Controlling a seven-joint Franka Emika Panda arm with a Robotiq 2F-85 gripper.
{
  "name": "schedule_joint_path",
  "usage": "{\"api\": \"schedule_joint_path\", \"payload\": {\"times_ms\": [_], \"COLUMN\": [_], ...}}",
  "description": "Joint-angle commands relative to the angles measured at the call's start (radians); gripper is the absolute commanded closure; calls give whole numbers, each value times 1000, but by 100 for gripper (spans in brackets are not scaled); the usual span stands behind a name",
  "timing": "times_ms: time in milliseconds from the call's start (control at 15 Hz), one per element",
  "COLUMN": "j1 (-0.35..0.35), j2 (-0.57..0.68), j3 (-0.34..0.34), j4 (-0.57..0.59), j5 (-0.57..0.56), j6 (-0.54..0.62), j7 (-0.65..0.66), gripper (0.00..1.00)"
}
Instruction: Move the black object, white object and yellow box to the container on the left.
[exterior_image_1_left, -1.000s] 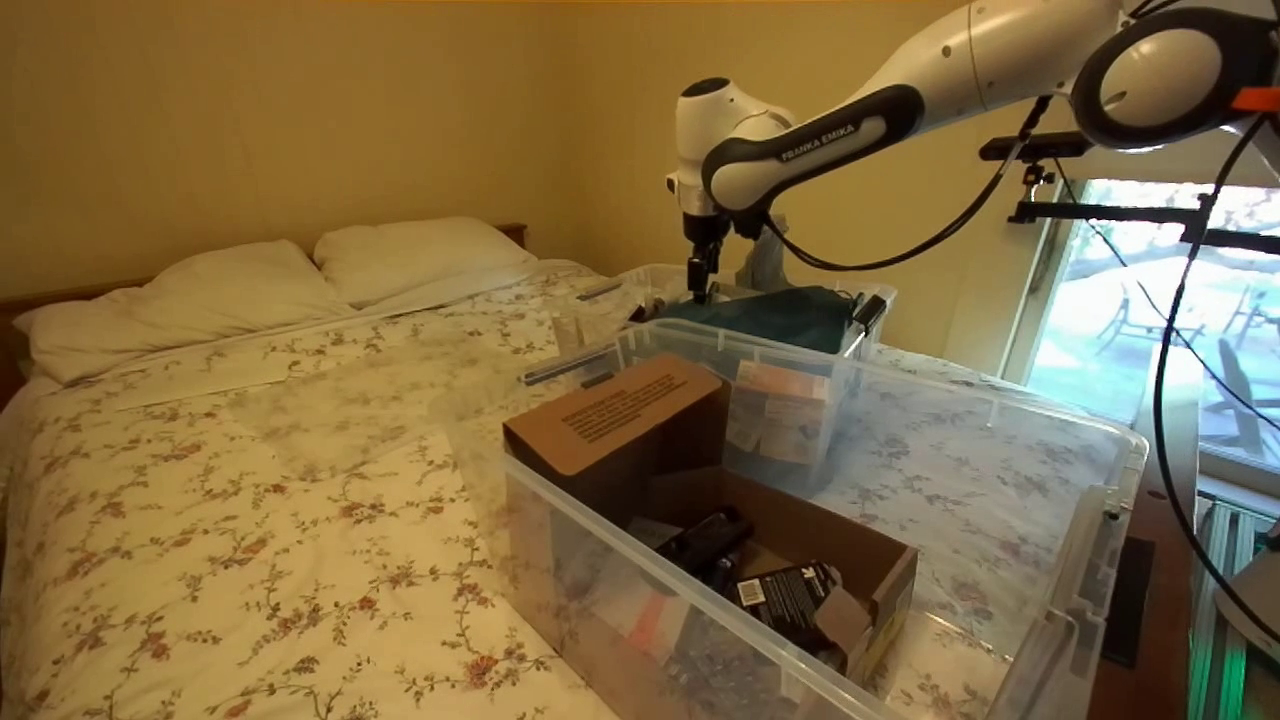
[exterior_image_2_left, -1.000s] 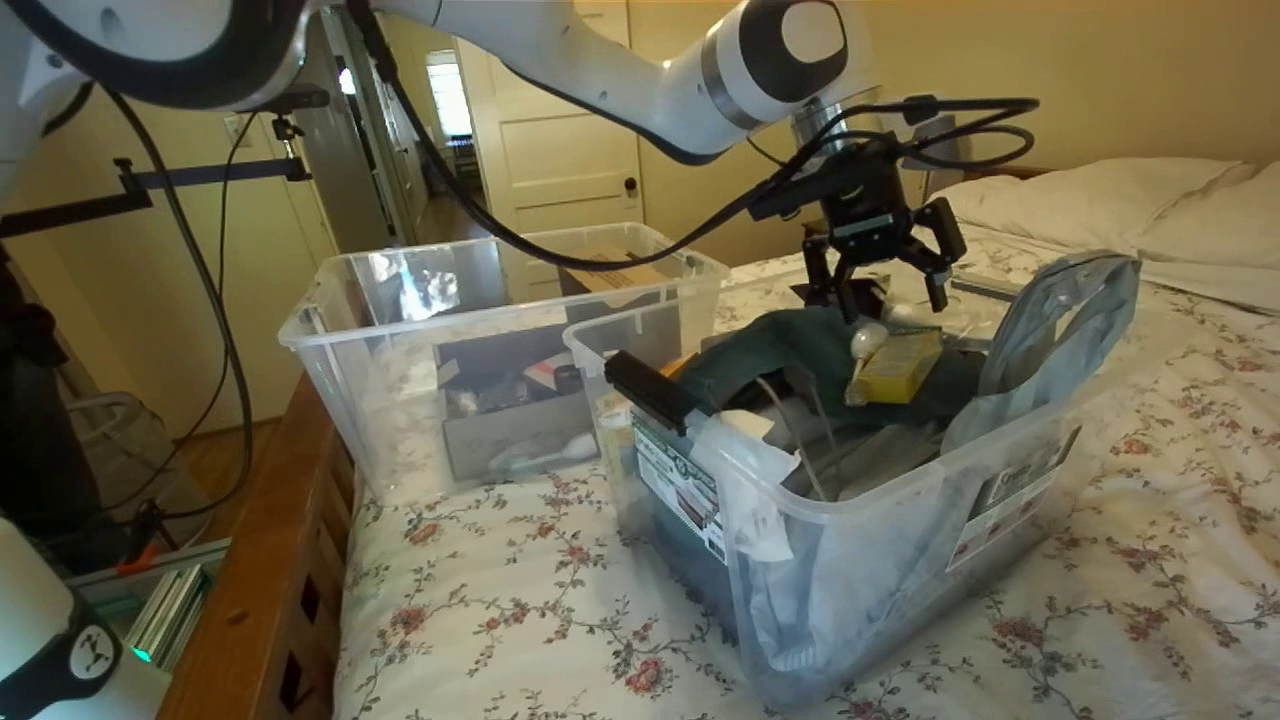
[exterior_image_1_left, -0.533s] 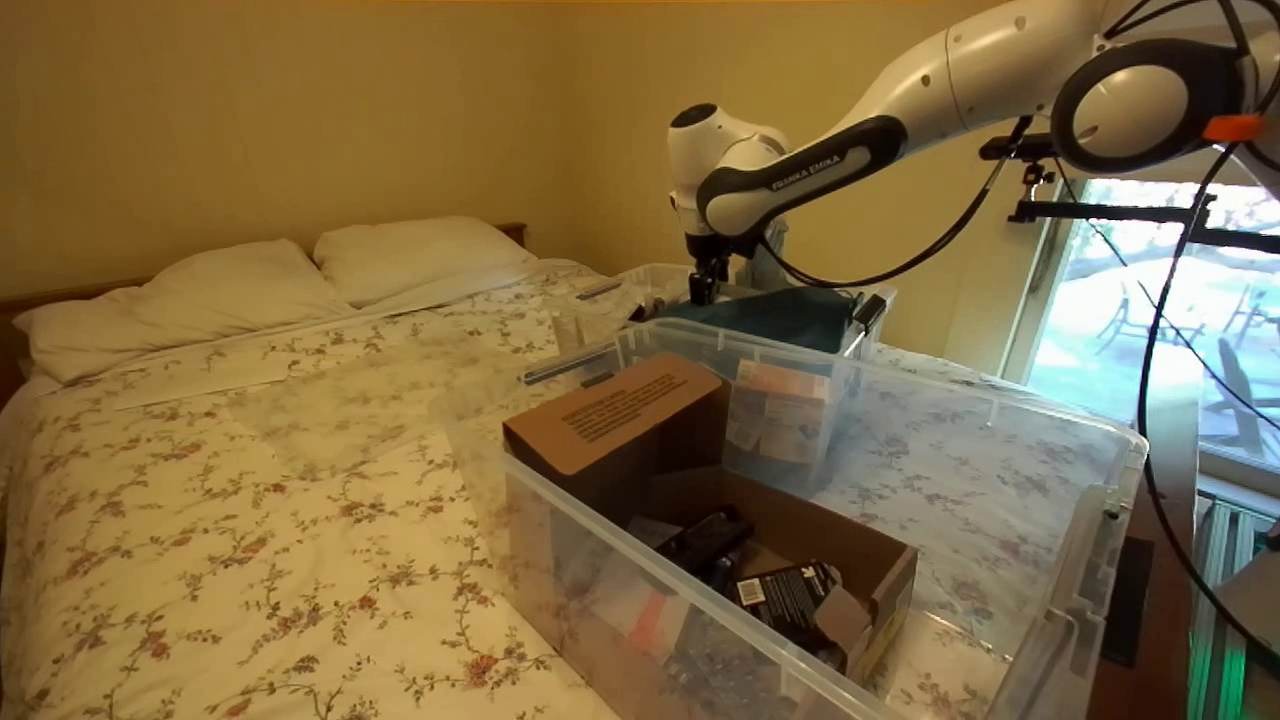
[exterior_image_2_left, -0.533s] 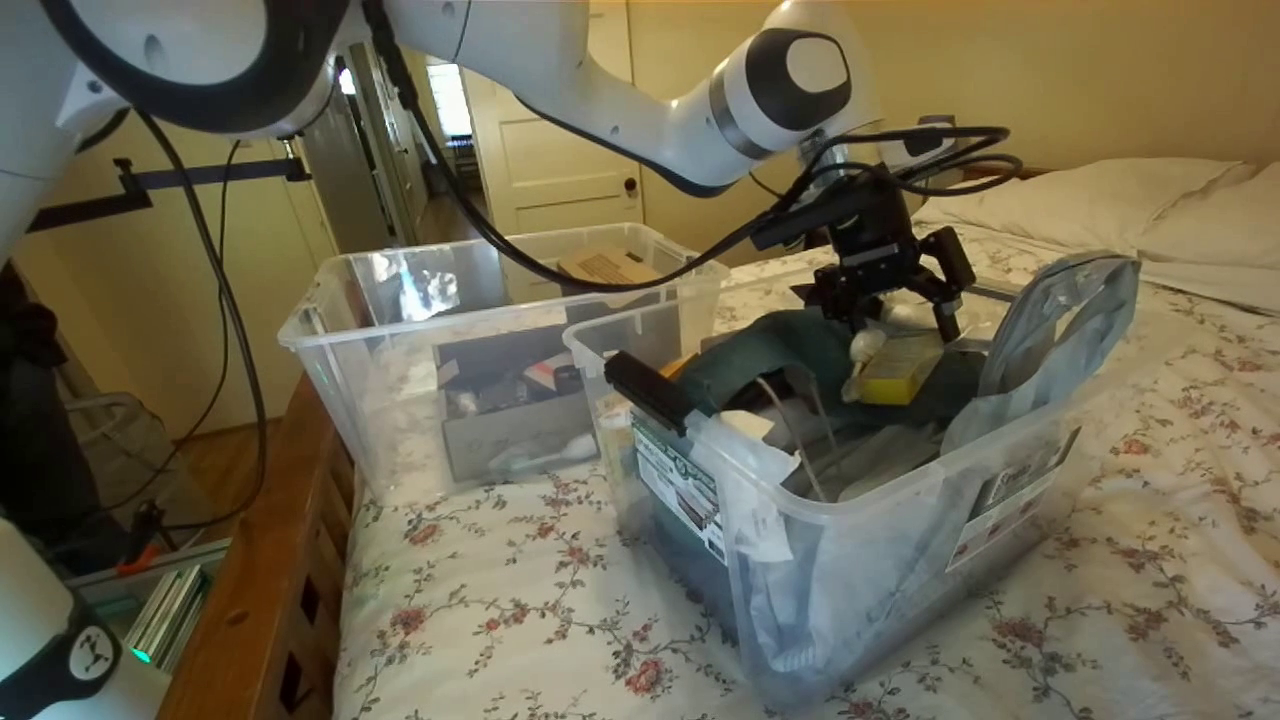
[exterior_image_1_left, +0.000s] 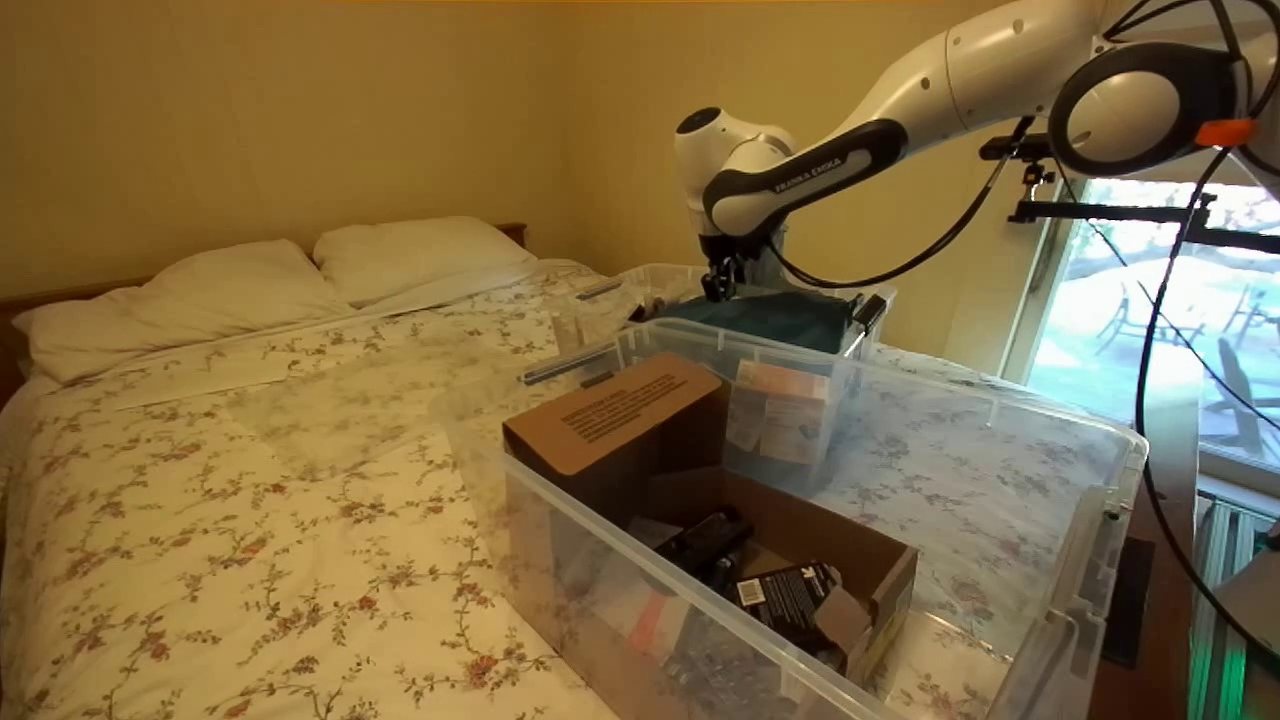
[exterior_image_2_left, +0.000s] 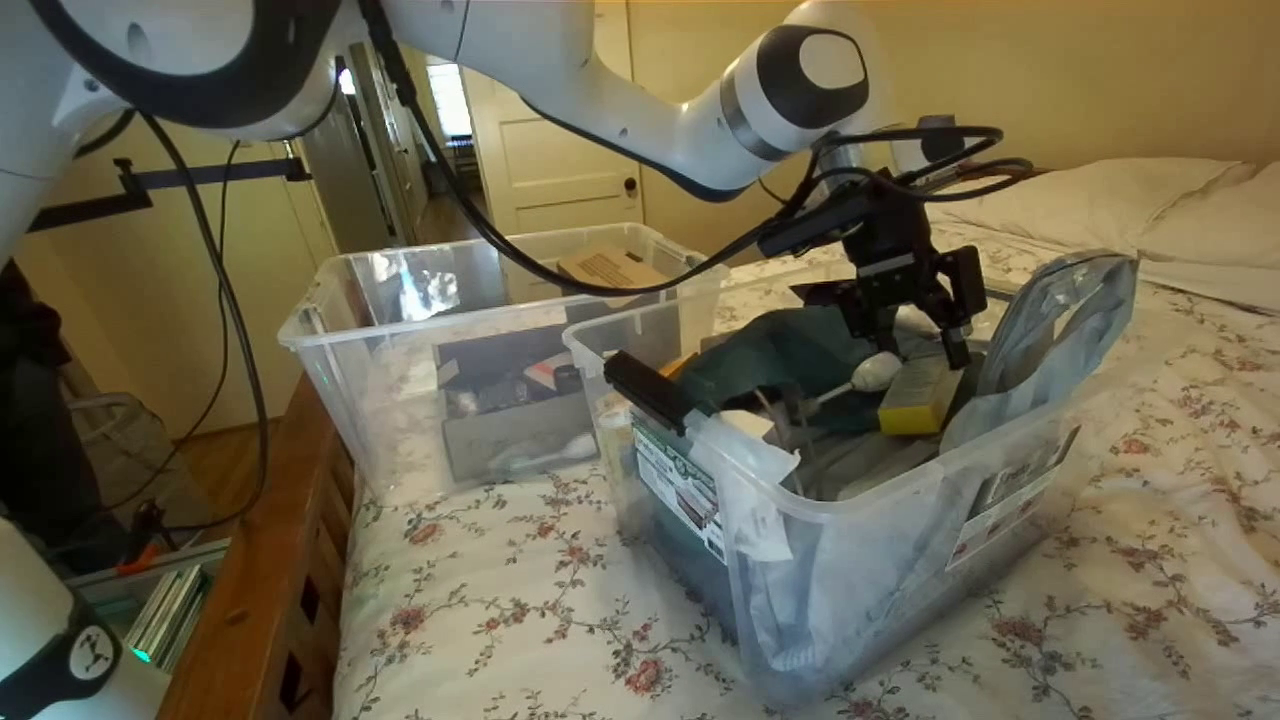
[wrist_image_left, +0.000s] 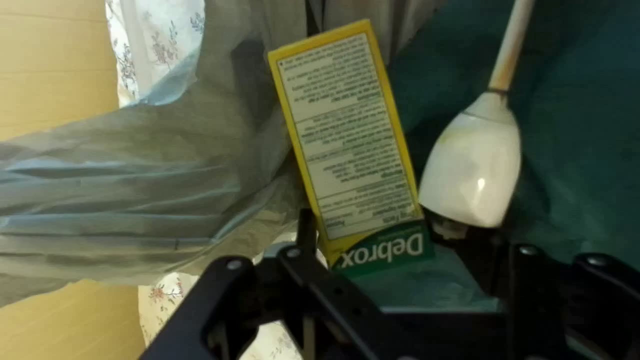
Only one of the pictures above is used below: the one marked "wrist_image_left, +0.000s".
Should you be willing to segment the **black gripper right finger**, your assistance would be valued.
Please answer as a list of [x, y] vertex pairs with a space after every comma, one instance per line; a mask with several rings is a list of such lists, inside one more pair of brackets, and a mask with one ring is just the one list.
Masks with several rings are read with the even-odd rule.
[[532, 245], [505, 255], [502, 308], [394, 312], [389, 360], [640, 360], [640, 275], [601, 252], [570, 264]]

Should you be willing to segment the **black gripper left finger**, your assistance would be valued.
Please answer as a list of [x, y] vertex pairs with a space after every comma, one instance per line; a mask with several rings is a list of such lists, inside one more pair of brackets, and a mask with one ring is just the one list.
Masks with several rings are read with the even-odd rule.
[[304, 208], [292, 245], [258, 264], [215, 260], [140, 360], [241, 360], [267, 324], [282, 324], [302, 360], [397, 360], [383, 336], [397, 324], [317, 258], [317, 217]]

